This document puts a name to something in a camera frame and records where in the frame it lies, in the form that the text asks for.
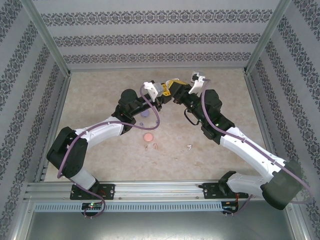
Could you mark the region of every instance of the purple disc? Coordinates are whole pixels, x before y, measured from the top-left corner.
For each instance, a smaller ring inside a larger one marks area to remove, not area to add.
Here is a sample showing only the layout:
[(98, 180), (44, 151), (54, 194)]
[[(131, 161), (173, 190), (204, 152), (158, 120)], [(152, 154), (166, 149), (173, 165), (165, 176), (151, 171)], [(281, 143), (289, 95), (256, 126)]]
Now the purple disc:
[(148, 110), (148, 109), (140, 113), (141, 117), (144, 117), (144, 118), (148, 117), (149, 114), (150, 114), (150, 113), (149, 113), (149, 110)]

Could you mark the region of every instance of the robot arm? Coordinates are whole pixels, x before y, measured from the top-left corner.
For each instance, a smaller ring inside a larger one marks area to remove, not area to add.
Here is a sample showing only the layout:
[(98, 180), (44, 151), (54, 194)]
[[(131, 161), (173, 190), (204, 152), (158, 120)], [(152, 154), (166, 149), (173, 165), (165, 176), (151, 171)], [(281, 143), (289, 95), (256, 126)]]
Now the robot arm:
[[(230, 192), (254, 194), (264, 197), (273, 207), (283, 209), (302, 189), (302, 186), (279, 166), (269, 161), (246, 142), (252, 143), (263, 153), (271, 156), (275, 162), (289, 169), (298, 177), (301, 177), (299, 164), (294, 161), (286, 162), (247, 138), (233, 122), (221, 114), (220, 109), (222, 102), (216, 91), (207, 90), (204, 105), (209, 119), (219, 129), (231, 133), (234, 136), (241, 137), (242, 139), (244, 138), (245, 142), (214, 129), (208, 123), (204, 115), (201, 99), (197, 96), (197, 93), (203, 87), (204, 76), (199, 72), (194, 72), (191, 81), (194, 82), (192, 87), (179, 80), (170, 80), (167, 81), (166, 84), (145, 82), (144, 88), (148, 91), (145, 97), (158, 111), (162, 108), (162, 104), (166, 104), (172, 98), (174, 103), (184, 105), (186, 111), (192, 113), (198, 122), (201, 123), (201, 130), (208, 139), (235, 152), (260, 173), (261, 176), (245, 176), (234, 171), (226, 173), (219, 181), (219, 189), (226, 196)], [(150, 108), (150, 106), (142, 97), (138, 98), (134, 90), (125, 90), (121, 94), (115, 112), (111, 117), (103, 121), (113, 121), (113, 123), (99, 126), (83, 134), (71, 149), (62, 169), (62, 174), (72, 179), (84, 189), (95, 193), (96, 189), (98, 189), (99, 181), (83, 168), (86, 151), (108, 138), (116, 137), (129, 131), (131, 126), (115, 122), (134, 125), (136, 123), (134, 116), (148, 108)], [(50, 148), (47, 159), (59, 169), (70, 144), (79, 134), (89, 128), (90, 127), (85, 127), (76, 130), (72, 130), (69, 127), (63, 128)]]

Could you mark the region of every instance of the pink disc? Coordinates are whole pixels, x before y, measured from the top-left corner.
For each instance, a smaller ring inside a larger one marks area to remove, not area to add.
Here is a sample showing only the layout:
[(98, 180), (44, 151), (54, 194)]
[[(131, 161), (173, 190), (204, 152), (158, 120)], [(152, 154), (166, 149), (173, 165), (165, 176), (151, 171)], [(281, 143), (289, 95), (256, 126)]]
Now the pink disc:
[(147, 132), (147, 133), (143, 136), (143, 139), (144, 139), (146, 142), (151, 142), (151, 141), (154, 139), (154, 136), (153, 136), (150, 132)]

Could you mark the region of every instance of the beige floor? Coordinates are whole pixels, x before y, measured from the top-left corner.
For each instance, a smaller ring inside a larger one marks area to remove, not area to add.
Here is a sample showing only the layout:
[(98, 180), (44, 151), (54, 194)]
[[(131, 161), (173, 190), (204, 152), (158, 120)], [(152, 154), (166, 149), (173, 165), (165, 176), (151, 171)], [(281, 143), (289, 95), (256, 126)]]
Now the beige floor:
[[(262, 135), (250, 100), (241, 69), (206, 69), (212, 79), (209, 88), (215, 89), (222, 100), (221, 112), (233, 121), (248, 137), (264, 147)], [(88, 127), (108, 118), (118, 104), (121, 92), (131, 88), (139, 92), (143, 82), (179, 78), (190, 82), (191, 69), (127, 70), (79, 72), (72, 75), (62, 112), (59, 131)], [(258, 173), (230, 150), (208, 140), (201, 127), (191, 125), (184, 117), (185, 108), (169, 102), (160, 111), (161, 124), (154, 131), (153, 142), (145, 151), (140, 129), (132, 129), (91, 148), (84, 166), (100, 181), (134, 180), (207, 180), (219, 179), (229, 170), (242, 174)], [(156, 124), (152, 112), (147, 118), (136, 117), (151, 127)], [(57, 170), (49, 165), (45, 181), (55, 182)]]

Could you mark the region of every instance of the patterned wallpaper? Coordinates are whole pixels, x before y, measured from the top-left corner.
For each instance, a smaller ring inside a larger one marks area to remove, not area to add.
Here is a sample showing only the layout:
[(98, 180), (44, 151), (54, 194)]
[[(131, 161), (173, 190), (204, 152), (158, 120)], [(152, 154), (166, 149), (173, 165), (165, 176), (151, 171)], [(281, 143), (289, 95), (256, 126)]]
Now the patterned wallpaper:
[(71, 70), (244, 67), (279, 0), (36, 0)]
[(0, 2), (0, 240), (35, 180), (66, 76), (19, 0)]
[(302, 206), (312, 239), (320, 239), (319, 16), (317, 1), (292, 1), (251, 73), (276, 153), (300, 163), (315, 193)]

